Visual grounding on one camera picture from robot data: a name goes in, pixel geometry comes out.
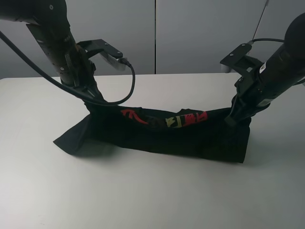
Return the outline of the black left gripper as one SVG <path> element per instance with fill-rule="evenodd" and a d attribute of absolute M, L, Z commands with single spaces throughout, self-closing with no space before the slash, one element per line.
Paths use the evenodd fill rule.
<path fill-rule="evenodd" d="M 69 49 L 65 53 L 66 68 L 61 83 L 85 93 L 93 99 L 104 101 L 94 79 L 95 64 L 89 60 L 84 49 Z"/>

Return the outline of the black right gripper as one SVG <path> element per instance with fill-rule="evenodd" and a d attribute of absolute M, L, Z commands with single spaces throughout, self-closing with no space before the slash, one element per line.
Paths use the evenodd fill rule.
<path fill-rule="evenodd" d="M 225 118 L 228 125 L 237 125 L 242 120 L 264 110 L 264 106 L 259 106 L 264 95 L 263 73 L 254 71 L 243 74 L 234 85 L 236 95 L 232 99 L 231 111 Z"/>

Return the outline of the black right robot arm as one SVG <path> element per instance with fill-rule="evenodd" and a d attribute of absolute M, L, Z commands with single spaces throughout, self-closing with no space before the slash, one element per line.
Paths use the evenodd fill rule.
<path fill-rule="evenodd" d="M 228 71 L 240 74 L 235 83 L 236 95 L 232 99 L 227 124 L 254 116 L 290 87 L 303 83 L 305 77 L 305 15 L 296 17 L 289 25 L 282 45 L 266 61 L 248 56 L 256 40 L 243 43 L 224 57 L 220 63 Z"/>

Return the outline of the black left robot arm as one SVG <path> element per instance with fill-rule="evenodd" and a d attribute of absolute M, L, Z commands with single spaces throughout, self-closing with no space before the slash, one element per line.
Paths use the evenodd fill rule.
<path fill-rule="evenodd" d="M 93 77 L 95 66 L 71 33 L 64 0 L 2 0 L 0 18 L 26 23 L 62 85 L 103 99 Z"/>

